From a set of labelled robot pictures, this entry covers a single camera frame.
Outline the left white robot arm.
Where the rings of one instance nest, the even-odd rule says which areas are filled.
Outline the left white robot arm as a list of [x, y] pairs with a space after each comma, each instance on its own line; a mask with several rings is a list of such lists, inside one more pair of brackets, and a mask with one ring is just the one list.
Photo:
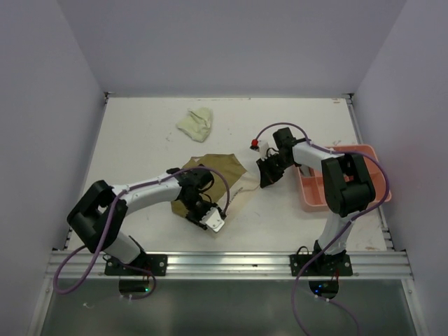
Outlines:
[[81, 197], [67, 222], [91, 253], [102, 243], [101, 251], [118, 259], [127, 273], [139, 274], [146, 258], [135, 239], [121, 231], [125, 217], [154, 204], [180, 201], [188, 221], [203, 230], [218, 232], [225, 223], [225, 213], [202, 197], [212, 182], [211, 171], [199, 167], [169, 169], [157, 178], [128, 185], [109, 185], [100, 180]]

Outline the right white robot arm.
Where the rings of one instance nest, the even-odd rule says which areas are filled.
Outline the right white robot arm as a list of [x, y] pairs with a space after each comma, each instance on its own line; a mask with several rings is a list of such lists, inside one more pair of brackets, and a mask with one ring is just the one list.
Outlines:
[[265, 141], [259, 141], [258, 137], [251, 141], [251, 149], [260, 154], [256, 164], [261, 188], [276, 183], [292, 166], [308, 167], [322, 174], [330, 214], [315, 242], [311, 266], [318, 274], [329, 274], [346, 253], [352, 218], [366, 210], [376, 197], [364, 157], [320, 147], [308, 136], [297, 139], [289, 127], [278, 129], [273, 138], [276, 144], [273, 154]]

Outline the olive and cream underwear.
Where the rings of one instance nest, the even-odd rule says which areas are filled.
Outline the olive and cream underwear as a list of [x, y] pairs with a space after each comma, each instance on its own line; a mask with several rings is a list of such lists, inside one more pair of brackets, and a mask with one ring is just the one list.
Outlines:
[[260, 188], [260, 180], [238, 161], [234, 154], [206, 154], [200, 157], [191, 157], [183, 168], [203, 165], [215, 169], [211, 175], [214, 182], [204, 187], [202, 199], [217, 203], [225, 211], [224, 224], [215, 232], [216, 235], [224, 233], [237, 215], [244, 209]]

